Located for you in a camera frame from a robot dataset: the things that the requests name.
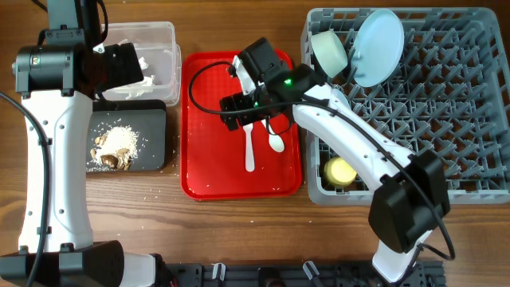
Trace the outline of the yellow cup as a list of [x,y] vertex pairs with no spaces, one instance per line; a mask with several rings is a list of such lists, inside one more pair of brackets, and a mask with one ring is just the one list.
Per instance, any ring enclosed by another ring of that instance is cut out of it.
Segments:
[[341,157],[334,157],[324,165],[324,178],[335,187],[345,187],[355,181],[357,172]]

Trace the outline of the light blue plate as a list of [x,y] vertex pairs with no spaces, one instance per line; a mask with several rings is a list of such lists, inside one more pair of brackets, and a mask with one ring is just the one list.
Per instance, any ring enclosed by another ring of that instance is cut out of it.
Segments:
[[371,13],[355,37],[355,82],[372,87],[384,82],[395,71],[404,46],[403,25],[398,16],[388,9]]

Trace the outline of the white napkin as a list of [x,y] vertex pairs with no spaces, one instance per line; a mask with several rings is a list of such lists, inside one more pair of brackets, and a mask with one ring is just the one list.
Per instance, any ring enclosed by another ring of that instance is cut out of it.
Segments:
[[146,61],[145,57],[140,57],[139,66],[144,72],[143,79],[134,84],[125,85],[120,90],[120,94],[125,95],[126,100],[133,100],[141,97],[144,94],[151,93],[155,86],[155,71],[154,65]]

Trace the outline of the white plastic fork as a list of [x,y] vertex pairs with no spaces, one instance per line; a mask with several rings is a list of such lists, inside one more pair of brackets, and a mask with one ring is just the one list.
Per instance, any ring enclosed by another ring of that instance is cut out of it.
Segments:
[[248,172],[253,172],[255,170],[252,142],[253,125],[247,124],[243,127],[243,130],[245,132],[245,169]]

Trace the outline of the green bowl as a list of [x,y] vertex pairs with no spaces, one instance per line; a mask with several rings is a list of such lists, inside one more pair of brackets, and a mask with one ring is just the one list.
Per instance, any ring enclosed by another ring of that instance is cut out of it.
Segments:
[[320,68],[330,78],[336,77],[348,64],[348,58],[339,37],[331,30],[311,37],[312,50]]

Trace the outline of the white plastic spoon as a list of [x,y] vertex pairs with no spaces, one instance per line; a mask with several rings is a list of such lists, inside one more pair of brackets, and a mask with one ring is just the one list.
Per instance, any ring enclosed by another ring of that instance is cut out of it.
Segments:
[[269,134],[269,146],[275,152],[282,153],[284,151],[284,141],[273,131],[270,123],[267,120],[262,120],[261,123],[264,125]]

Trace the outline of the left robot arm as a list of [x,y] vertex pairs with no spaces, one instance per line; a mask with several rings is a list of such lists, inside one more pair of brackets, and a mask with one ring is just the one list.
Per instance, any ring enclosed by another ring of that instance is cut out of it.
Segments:
[[176,286],[159,254],[95,242],[86,200],[85,148],[92,105],[110,88],[143,78],[133,44],[105,45],[102,1],[52,0],[37,44],[12,65],[14,107],[27,129],[27,201],[18,248],[1,258],[17,286]]

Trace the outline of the food scraps and rice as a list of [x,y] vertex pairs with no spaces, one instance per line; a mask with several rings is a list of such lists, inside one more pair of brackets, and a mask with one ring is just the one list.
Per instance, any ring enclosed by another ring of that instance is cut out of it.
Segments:
[[112,124],[100,122],[89,129],[88,149],[90,159],[86,161],[87,172],[129,171],[148,138],[142,137],[131,125],[119,125],[120,118]]

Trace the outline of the light blue bowl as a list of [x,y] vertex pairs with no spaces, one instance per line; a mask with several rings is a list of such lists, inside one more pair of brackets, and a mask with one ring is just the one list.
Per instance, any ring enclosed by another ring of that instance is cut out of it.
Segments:
[[337,100],[345,105],[347,108],[351,108],[349,101],[347,100],[346,96],[337,88],[333,88],[331,90],[331,94],[337,98]]

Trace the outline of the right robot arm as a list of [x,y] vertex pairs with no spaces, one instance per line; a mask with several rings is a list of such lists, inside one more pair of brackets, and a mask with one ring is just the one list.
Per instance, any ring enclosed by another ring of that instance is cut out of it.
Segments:
[[[417,155],[373,128],[339,101],[333,87],[306,64],[291,69],[262,37],[226,63],[241,91],[220,101],[230,131],[271,116],[286,115],[323,140],[350,164],[372,192],[368,222],[379,238],[372,259],[388,282],[403,279],[423,249],[456,257],[443,217],[450,211],[441,159],[426,150]],[[440,230],[444,254],[426,244]]]

